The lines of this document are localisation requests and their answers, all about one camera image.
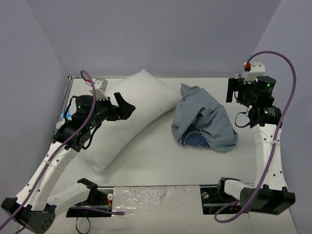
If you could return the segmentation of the white pillow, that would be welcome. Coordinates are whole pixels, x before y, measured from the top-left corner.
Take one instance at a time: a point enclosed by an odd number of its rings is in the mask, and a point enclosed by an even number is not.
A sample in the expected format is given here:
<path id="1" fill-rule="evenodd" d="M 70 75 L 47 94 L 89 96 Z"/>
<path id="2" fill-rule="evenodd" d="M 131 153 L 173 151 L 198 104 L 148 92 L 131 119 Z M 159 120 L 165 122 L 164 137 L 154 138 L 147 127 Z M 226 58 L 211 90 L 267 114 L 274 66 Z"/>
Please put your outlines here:
<path id="1" fill-rule="evenodd" d="M 106 94 L 113 98 L 116 92 L 136 109 L 127 120 L 104 121 L 96 131 L 90 147 L 80 152 L 97 175 L 104 171 L 133 137 L 181 101 L 180 93 L 146 70 L 123 79 L 109 88 Z"/>

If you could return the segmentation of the blue patterned pillowcase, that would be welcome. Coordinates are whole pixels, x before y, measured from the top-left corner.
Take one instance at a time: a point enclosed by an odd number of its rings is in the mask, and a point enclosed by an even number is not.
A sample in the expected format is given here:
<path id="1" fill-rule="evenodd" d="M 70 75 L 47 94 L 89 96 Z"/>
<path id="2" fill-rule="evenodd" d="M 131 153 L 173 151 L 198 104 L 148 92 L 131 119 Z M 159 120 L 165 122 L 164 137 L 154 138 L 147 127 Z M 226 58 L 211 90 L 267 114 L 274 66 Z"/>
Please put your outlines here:
<path id="1" fill-rule="evenodd" d="M 180 93 L 171 125 L 178 144 L 222 153 L 237 145 L 238 133 L 222 104 L 198 86 L 183 83 Z"/>

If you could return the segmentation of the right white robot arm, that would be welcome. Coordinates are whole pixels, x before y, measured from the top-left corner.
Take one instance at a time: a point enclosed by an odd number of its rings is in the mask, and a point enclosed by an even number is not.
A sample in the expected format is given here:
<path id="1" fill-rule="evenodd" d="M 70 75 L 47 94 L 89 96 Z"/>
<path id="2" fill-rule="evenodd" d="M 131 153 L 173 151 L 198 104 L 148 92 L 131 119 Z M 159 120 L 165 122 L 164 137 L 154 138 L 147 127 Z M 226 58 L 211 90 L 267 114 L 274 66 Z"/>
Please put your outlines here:
<path id="1" fill-rule="evenodd" d="M 295 203 L 295 194 L 288 191 L 282 170 L 282 112 L 273 105 L 275 84 L 275 79 L 269 76 L 258 76 L 254 81 L 228 80 L 226 102 L 236 99 L 248 108 L 247 126 L 256 145 L 256 180 L 252 188 L 238 179 L 223 177 L 216 189 L 222 202 L 237 200 L 248 212 L 270 215 L 279 215 Z"/>

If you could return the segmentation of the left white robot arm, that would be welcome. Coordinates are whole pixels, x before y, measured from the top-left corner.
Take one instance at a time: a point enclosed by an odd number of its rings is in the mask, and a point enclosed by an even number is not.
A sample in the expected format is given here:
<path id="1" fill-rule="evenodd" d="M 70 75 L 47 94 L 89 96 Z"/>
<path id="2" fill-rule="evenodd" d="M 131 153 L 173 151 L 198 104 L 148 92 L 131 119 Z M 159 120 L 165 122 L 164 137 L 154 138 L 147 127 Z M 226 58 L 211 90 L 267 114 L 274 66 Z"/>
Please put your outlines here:
<path id="1" fill-rule="evenodd" d="M 7 197 L 2 202 L 1 208 L 9 217 L 1 228 L 13 220 L 34 234 L 43 234 L 62 212 L 81 202 L 96 202 L 98 187 L 85 178 L 65 192 L 56 196 L 50 194 L 67 165 L 87 148 L 85 143 L 91 143 L 102 122 L 127 120 L 136 109 L 120 93 L 114 96 L 116 105 L 111 103 L 109 97 L 73 97 L 76 112 L 57 129 L 49 151 L 35 174 L 15 197 Z"/>

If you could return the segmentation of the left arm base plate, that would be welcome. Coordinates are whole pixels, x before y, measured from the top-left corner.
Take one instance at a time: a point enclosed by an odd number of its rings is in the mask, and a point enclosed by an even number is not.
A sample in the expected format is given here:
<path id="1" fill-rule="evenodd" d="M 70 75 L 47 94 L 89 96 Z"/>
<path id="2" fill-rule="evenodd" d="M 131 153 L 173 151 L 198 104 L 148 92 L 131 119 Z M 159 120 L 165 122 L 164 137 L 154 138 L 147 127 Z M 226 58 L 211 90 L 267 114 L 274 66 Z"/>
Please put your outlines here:
<path id="1" fill-rule="evenodd" d="M 112 199 L 114 198 L 113 188 L 98 188 L 97 194 L 84 202 L 76 204 L 76 207 L 89 207 L 103 211 L 112 211 Z M 69 209 L 66 212 L 66 218 L 96 218 L 111 217 L 111 214 L 86 210 L 86 209 Z"/>

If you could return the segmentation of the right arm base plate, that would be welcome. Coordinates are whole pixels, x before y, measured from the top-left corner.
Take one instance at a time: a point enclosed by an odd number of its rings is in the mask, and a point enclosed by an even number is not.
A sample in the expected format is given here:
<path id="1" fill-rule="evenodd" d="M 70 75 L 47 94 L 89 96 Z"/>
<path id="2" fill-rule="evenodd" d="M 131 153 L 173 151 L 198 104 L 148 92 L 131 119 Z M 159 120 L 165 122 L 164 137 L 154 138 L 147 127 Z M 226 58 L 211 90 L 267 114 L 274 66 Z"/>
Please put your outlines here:
<path id="1" fill-rule="evenodd" d="M 236 201 L 230 195 L 220 195 L 216 184 L 200 186 L 200 195 L 204 215 L 214 215 L 223 206 Z"/>

